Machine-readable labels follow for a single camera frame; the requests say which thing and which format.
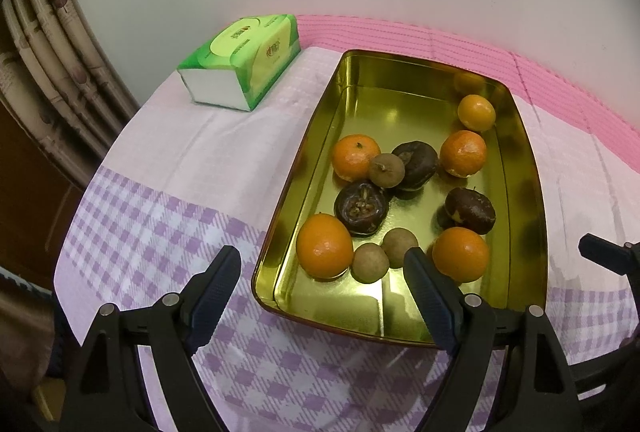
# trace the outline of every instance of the pink tablecloth border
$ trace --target pink tablecloth border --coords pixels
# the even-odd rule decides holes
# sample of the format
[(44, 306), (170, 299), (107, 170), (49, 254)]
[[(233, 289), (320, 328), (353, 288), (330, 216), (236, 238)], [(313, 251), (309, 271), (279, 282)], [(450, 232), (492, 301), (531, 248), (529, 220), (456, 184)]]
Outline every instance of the pink tablecloth border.
[(335, 51), (367, 49), (436, 60), (504, 83), (532, 105), (596, 136), (640, 173), (640, 132), (599, 99), (514, 52), (451, 33), (385, 20), (297, 15), (300, 44)]

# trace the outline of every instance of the curtain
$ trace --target curtain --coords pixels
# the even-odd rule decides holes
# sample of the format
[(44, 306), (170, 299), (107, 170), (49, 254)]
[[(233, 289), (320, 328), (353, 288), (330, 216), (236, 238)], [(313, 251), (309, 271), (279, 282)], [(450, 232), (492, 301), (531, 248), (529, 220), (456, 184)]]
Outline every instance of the curtain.
[(0, 102), (85, 187), (137, 110), (73, 0), (2, 0)]

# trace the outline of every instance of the table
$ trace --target table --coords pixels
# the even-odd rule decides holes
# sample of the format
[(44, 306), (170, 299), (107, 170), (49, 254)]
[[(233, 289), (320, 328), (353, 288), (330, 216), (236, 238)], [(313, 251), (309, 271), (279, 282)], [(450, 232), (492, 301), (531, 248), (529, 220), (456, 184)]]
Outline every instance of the table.
[[(409, 431), (446, 370), (442, 352), (364, 342), (265, 312), (250, 279), (306, 124), (351, 48), (437, 60), (500, 80), (514, 95), (545, 202), (546, 312), (569, 362), (616, 348), (638, 317), (626, 278), (582, 259), (587, 232), (640, 240), (640, 134), (596, 98), (526, 58), (437, 30), (299, 16), (303, 51), (252, 113), (195, 105), (170, 75), (86, 190), (54, 285), (82, 341), (104, 302), (150, 305), (180, 291), (224, 244), (242, 276), (194, 363), (232, 431)], [(175, 430), (149, 351), (141, 354), (162, 430)], [(497, 385), (494, 354), (470, 430)]]

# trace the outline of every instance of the gold tray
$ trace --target gold tray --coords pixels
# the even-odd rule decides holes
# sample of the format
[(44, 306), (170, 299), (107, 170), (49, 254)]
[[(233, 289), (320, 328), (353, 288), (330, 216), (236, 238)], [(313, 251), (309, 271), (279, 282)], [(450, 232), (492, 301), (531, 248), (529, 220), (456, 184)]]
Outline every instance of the gold tray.
[[(334, 212), (341, 184), (333, 173), (331, 149), (343, 136), (367, 134), (382, 152), (415, 139), (439, 151), (449, 134), (464, 128), (456, 114), (462, 96), (454, 88), (454, 76), (461, 72), (386, 53), (353, 50), (342, 56), (300, 144), (255, 268), (252, 290), (266, 310), (360, 338), (433, 345), (402, 269), (390, 269), (368, 285), (356, 282), (350, 271), (320, 282), (299, 267), (295, 237), (308, 216)], [(354, 238), (354, 247), (380, 243), (389, 229), (403, 226), (427, 248), (441, 231), (435, 213), (449, 190), (476, 188), (491, 199), (497, 219), (486, 236), (491, 251), (487, 272), (461, 290), (478, 293), (497, 308), (544, 307), (546, 226), (533, 152), (509, 89), (484, 76), (475, 78), (484, 83), (479, 94), (497, 113), (495, 127), (482, 134), (488, 156), (482, 170), (468, 180), (436, 174), (420, 195), (394, 198), (378, 232)]]

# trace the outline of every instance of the silver screw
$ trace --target silver screw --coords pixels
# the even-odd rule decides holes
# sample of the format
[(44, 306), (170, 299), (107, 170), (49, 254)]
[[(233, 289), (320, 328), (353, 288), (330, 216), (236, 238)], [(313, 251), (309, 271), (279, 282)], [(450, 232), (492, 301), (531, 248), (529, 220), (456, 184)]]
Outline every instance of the silver screw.
[(167, 293), (162, 297), (162, 303), (165, 306), (175, 306), (180, 300), (180, 296), (177, 293)]
[(467, 296), (465, 296), (465, 304), (468, 306), (478, 307), (481, 303), (482, 299), (474, 293), (469, 293)]
[(111, 313), (113, 313), (113, 310), (116, 309), (116, 306), (114, 306), (111, 303), (108, 304), (103, 304), (102, 306), (100, 306), (100, 314), (105, 317), (110, 315)]
[(535, 317), (541, 317), (543, 314), (545, 314), (545, 312), (542, 310), (542, 307), (536, 306), (535, 304), (533, 304), (533, 306), (529, 306), (529, 313), (531, 313)]

